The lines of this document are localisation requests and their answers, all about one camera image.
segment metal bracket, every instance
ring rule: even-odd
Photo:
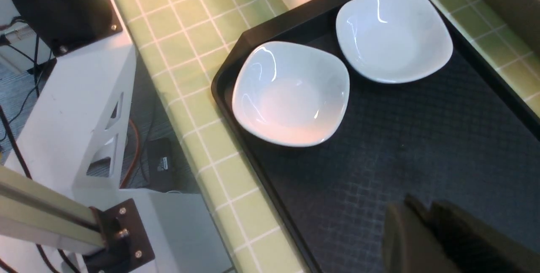
[[[133,199],[106,211],[91,209],[105,248],[83,256],[89,273],[127,273],[156,258]]]

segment white ceramic bowl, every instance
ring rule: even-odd
[[[427,77],[454,49],[429,0],[351,0],[337,15],[336,33],[351,66],[381,83]]]
[[[244,63],[233,92],[238,122],[282,146],[314,146],[338,129],[349,100],[349,73],[336,56],[299,44],[268,42]]]

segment textured tray surface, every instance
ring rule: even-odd
[[[330,30],[307,45],[343,59]],[[540,142],[460,48],[443,69],[413,83],[383,85],[349,73],[343,122],[311,148],[275,146],[243,130],[231,119],[235,77],[218,79],[227,81],[218,90],[229,124],[322,271],[382,272],[386,202],[406,193],[425,204],[449,200],[540,252]]]

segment cable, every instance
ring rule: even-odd
[[[120,183],[120,189],[125,189],[126,188],[127,182],[131,178],[131,174],[133,174],[133,169],[135,168],[135,162],[137,162],[137,159],[139,158],[139,152],[140,152],[139,130],[137,129],[137,126],[135,125],[135,123],[133,122],[133,120],[131,118],[130,118],[129,124],[130,124],[131,128],[133,129],[133,131],[135,132],[135,144],[137,146],[136,146],[136,149],[135,149],[135,157],[131,161],[130,167],[127,168],[126,176],[124,177],[124,179]]]
[[[15,271],[12,267],[10,267],[1,259],[0,259],[0,268],[2,268],[2,270],[6,271],[7,273],[17,273],[17,271]]]
[[[19,149],[19,146],[17,145],[17,141],[15,140],[15,136],[13,135],[13,132],[11,131],[11,127],[9,126],[8,118],[5,116],[4,109],[2,108],[1,105],[0,105],[0,119],[2,119],[2,125],[4,125],[4,129],[5,129],[6,134],[8,135],[9,142],[11,143],[11,147],[13,148],[13,152],[15,152],[15,155],[17,156],[17,159],[19,160],[19,164],[21,164],[21,167],[24,171],[25,176],[29,179],[32,179],[30,170],[28,169],[27,163],[24,161],[23,155],[21,154],[21,150]],[[43,259],[43,262],[45,263],[45,265],[47,265],[49,270],[52,273],[60,273],[52,266],[51,262],[49,261],[45,252],[43,251],[42,246],[40,244],[36,244],[35,247],[37,248],[39,255],[41,256],[41,258]],[[73,265],[73,263],[71,263],[71,261],[67,257],[64,261],[67,263],[67,265],[70,268],[72,266],[73,267],[75,266]]]
[[[33,75],[34,75],[34,84],[37,85],[37,71],[38,71],[38,66],[37,66],[37,54],[38,54],[38,51],[39,51],[39,35],[36,34],[35,35],[35,50],[34,50],[34,60],[33,60],[33,63],[34,63],[34,70],[33,70]],[[39,88],[36,88],[35,89],[35,96],[37,98],[39,98]]]
[[[15,121],[15,119],[17,119],[17,117],[19,117],[21,115],[21,113],[23,113],[23,109],[24,109],[24,106],[25,104],[27,103],[27,100],[29,98],[29,96],[32,95],[32,92],[35,90],[35,89],[39,89],[39,82],[41,81],[41,78],[43,76],[43,73],[45,73],[45,70],[47,69],[47,66],[49,65],[50,61],[51,61],[51,57],[52,57],[52,50],[51,52],[49,53],[49,59],[48,61],[46,62],[46,65],[43,67],[43,70],[42,72],[39,74],[39,77],[37,79],[37,83],[35,84],[35,86],[28,92],[27,96],[25,97],[24,101],[23,101],[23,104],[21,105],[21,109],[19,109],[19,113],[17,113],[17,115],[15,115],[15,117],[13,117],[12,119],[10,119],[9,121],[9,124],[11,125],[11,123],[13,121]],[[4,141],[6,139],[6,133],[4,133],[4,137],[2,139],[0,139],[0,142]]]
[[[58,249],[58,253],[60,254],[62,260],[67,264],[67,266],[73,270],[73,273],[81,273],[81,271],[79,271],[79,269],[77,269],[77,267],[75,267],[73,263],[69,260],[64,251]]]

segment floor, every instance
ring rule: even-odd
[[[21,109],[22,102],[28,92],[33,88],[33,76],[28,73],[18,75],[8,71],[0,65],[0,105],[4,109],[8,119],[15,116]],[[34,93],[29,96],[21,115],[11,123],[11,129],[17,137],[24,127],[24,124],[35,105],[36,96]],[[178,139],[170,126],[170,122],[166,112],[158,100],[156,90],[150,79],[145,65],[137,59],[137,69],[135,71],[135,83],[133,87],[133,98],[131,104],[131,119],[138,128],[140,136],[141,148],[145,141],[152,141],[160,138],[167,138],[170,141],[172,153],[172,161],[174,165],[174,183],[171,183],[168,188],[160,188],[160,191],[178,190],[186,193],[199,193],[197,183],[189,169],[187,160],[178,143]],[[0,131],[0,138],[4,136],[3,129]],[[2,163],[4,163],[8,152],[11,150],[11,145],[6,139],[0,142],[2,148]],[[131,164],[135,156],[135,135],[133,129],[129,128],[127,133],[127,146],[124,153],[124,163],[122,168],[123,177],[127,172],[127,168]],[[129,188],[149,187],[154,188],[153,184],[149,184],[143,178],[142,172],[148,175],[148,161],[146,147],[141,153],[142,169],[139,162],[135,166],[135,173],[129,183]],[[106,167],[97,166],[89,171],[89,174],[100,175],[107,173]]]

